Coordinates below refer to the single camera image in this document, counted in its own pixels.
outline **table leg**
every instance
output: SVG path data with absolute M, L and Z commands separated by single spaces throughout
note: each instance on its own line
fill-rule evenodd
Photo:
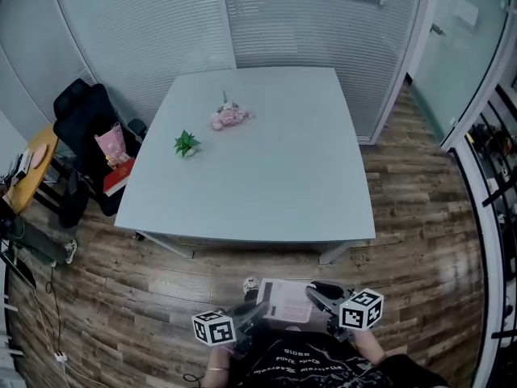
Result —
M 59 173 L 61 177 L 64 179 L 70 178 L 70 173 L 64 168 L 59 161 L 57 161 L 55 158 L 52 158 L 52 161 L 50 162 L 50 165 L 56 169 L 56 171 Z
M 38 189 L 44 192 L 47 196 L 56 201 L 59 205 L 63 203 L 63 196 L 61 196 L 56 190 L 52 187 L 49 187 L 46 183 L 40 183 Z
M 34 198 L 36 198 L 42 205 L 44 205 L 50 211 L 53 211 L 59 217 L 63 216 L 61 209 L 57 207 L 57 205 L 55 205 L 52 201 L 47 200 L 44 196 L 39 194 L 38 191 L 34 193 Z
M 348 247 L 352 247 L 353 244 L 354 242 L 344 242 L 334 249 L 324 251 L 322 255 L 320 255 L 320 265 L 331 264 L 340 255 L 342 255 Z
M 182 246 L 173 242 L 170 238 L 168 238 L 164 234 L 146 233 L 145 231 L 140 231 L 140 230 L 137 230 L 137 233 L 143 235 L 144 237 L 148 238 L 152 242 L 155 242 L 156 244 L 158 244 L 162 247 L 165 247 L 167 250 L 170 250 L 173 253 L 176 253 L 177 255 L 181 255 L 185 259 L 194 258 L 194 251 L 183 249 Z

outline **pink bag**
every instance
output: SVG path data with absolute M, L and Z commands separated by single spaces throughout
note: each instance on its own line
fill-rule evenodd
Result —
M 117 123 L 113 128 L 100 137 L 95 135 L 95 140 L 106 156 L 113 157 L 126 152 L 126 143 L 124 141 L 124 134 L 122 133 L 120 123 Z

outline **yellow round table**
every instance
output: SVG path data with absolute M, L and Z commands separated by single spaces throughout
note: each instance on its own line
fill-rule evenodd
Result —
M 45 207 L 52 210 L 54 213 L 61 215 L 61 210 L 58 205 L 61 204 L 62 196 L 47 184 L 43 183 L 45 173 L 51 165 L 55 167 L 61 175 L 68 179 L 68 172 L 54 159 L 54 153 L 56 152 L 58 142 L 59 139 L 53 131 L 52 124 L 47 125 L 28 142 L 27 148 L 31 151 L 36 150 L 43 144 L 47 144 L 48 148 L 41 164 L 37 168 L 29 168 L 26 177 L 19 181 L 14 187 L 9 188 L 9 191 L 3 197 L 7 204 L 17 214 L 24 211 L 31 202 L 31 198 L 34 197 Z M 42 196 L 38 190 L 56 201 L 57 205 L 48 200 L 45 196 Z

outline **white window blind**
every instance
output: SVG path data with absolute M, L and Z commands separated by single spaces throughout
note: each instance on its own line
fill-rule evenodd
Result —
M 336 69 L 355 132 L 371 138 L 419 0 L 226 0 L 237 67 Z
M 219 0 L 58 0 L 122 116 L 150 124 L 174 78 L 228 69 Z
M 56 120 L 54 99 L 77 78 L 90 82 L 54 0 L 0 0 L 0 45 L 20 82 L 50 122 Z M 7 116 L 28 113 L 23 103 L 16 107 L 15 98 L 6 108 Z M 25 128 L 17 129 L 26 133 Z

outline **green succulent plant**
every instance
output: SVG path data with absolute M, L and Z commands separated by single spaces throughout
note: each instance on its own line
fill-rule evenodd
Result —
M 201 143 L 195 139 L 195 136 L 192 135 L 192 133 L 189 134 L 185 129 L 181 133 L 181 136 L 179 138 L 175 138 L 175 140 L 176 144 L 174 147 L 176 149 L 176 154 L 181 153 L 182 157 L 184 157 L 189 150 Z

